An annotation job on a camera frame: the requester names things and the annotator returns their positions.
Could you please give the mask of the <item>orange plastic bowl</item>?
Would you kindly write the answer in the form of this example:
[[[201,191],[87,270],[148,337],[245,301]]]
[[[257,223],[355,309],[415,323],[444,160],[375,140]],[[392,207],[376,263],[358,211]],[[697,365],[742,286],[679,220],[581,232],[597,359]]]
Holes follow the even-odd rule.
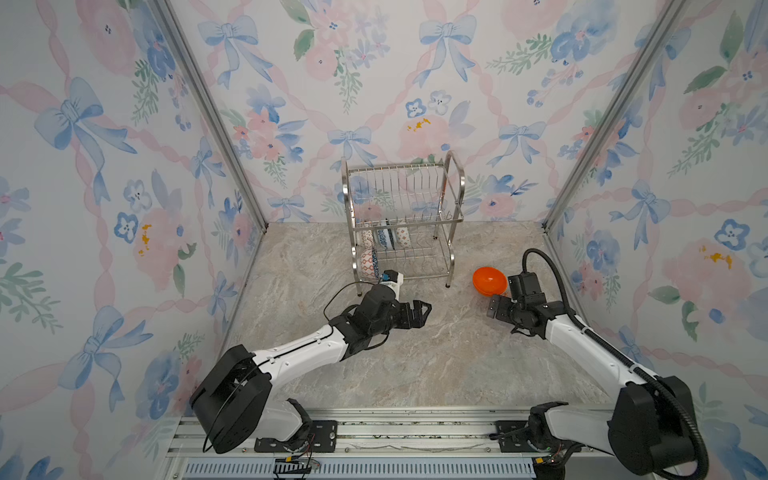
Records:
[[[508,288],[507,277],[493,267],[480,267],[472,275],[472,284],[483,296],[504,295]]]

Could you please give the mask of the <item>blue floral bowl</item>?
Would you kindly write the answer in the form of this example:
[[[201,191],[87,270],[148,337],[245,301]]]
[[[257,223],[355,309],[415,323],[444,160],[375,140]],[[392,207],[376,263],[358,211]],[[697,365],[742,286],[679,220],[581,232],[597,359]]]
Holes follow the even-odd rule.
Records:
[[[394,251],[397,247],[396,235],[390,228],[388,220],[379,221],[378,227],[374,230],[374,238],[385,251]]]

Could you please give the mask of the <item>maroon white pattern bowl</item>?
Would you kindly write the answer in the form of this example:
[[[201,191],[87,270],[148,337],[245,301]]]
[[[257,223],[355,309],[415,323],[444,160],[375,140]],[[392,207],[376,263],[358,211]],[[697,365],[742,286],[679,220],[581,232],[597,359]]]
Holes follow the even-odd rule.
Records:
[[[376,247],[374,230],[371,229],[371,223],[364,223],[363,229],[359,232],[359,242],[364,250],[374,250]]]

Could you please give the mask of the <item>green pattern bowl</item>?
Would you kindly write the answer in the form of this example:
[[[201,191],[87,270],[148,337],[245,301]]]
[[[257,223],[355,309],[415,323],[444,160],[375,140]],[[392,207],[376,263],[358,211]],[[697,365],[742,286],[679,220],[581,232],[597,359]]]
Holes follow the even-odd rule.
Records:
[[[394,228],[395,238],[401,249],[411,248],[413,243],[409,229],[405,225],[398,225]]]

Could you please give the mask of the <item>steel wire dish rack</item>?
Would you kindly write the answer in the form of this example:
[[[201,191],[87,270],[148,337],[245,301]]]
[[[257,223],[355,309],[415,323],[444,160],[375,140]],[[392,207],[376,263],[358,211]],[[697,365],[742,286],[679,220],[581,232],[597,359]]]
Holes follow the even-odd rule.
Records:
[[[453,151],[441,157],[429,155],[410,163],[381,166],[350,166],[344,161],[341,179],[356,281],[366,281],[360,275],[364,249],[358,240],[363,224],[370,222],[375,230],[380,220],[388,220],[393,231],[405,225],[413,245],[401,249],[397,244],[394,251],[385,251],[375,240],[380,273],[395,270],[405,280],[440,279],[445,287],[452,286],[456,269],[454,237],[464,220],[467,182]]]

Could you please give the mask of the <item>red geometric pattern bowl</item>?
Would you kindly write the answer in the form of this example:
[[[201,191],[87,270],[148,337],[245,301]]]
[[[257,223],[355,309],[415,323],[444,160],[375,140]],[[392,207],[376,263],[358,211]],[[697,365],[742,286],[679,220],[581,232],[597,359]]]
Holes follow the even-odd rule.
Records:
[[[360,256],[360,275],[366,281],[377,281],[374,277],[372,263],[371,263],[371,250],[364,250]]]

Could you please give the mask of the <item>blue geometric pattern bowl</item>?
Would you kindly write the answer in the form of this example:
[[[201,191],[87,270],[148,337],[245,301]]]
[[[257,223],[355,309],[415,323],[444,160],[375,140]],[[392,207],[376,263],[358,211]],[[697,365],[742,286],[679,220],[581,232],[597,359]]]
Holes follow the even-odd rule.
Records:
[[[372,263],[374,277],[378,280],[381,277],[381,273],[379,268],[377,252],[373,249],[371,250],[371,263]]]

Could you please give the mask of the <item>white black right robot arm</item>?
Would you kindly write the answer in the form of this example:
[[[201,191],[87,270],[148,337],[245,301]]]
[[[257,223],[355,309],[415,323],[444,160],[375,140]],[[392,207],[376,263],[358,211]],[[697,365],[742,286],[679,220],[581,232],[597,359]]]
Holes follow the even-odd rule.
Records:
[[[677,479],[693,465],[703,479],[710,459],[698,428],[689,387],[675,376],[660,377],[622,353],[590,328],[564,301],[548,301],[533,272],[509,279],[511,294],[490,298],[489,317],[513,333],[548,341],[586,371],[613,402],[610,412],[550,401],[532,407],[525,426],[498,428],[501,445],[527,443],[543,453],[542,465],[562,467],[589,447],[612,455],[635,475]]]

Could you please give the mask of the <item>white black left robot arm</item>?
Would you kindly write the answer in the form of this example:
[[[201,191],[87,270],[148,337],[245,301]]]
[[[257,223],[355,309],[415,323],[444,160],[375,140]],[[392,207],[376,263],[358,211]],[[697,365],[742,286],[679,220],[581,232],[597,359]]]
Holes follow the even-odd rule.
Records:
[[[425,326],[432,305],[399,299],[400,284],[373,285],[314,333],[269,349],[229,348],[190,397],[205,432],[203,450],[224,454],[251,436],[288,451],[309,446],[313,420],[295,399],[270,400],[272,392],[320,367],[375,349],[373,339],[393,330]]]

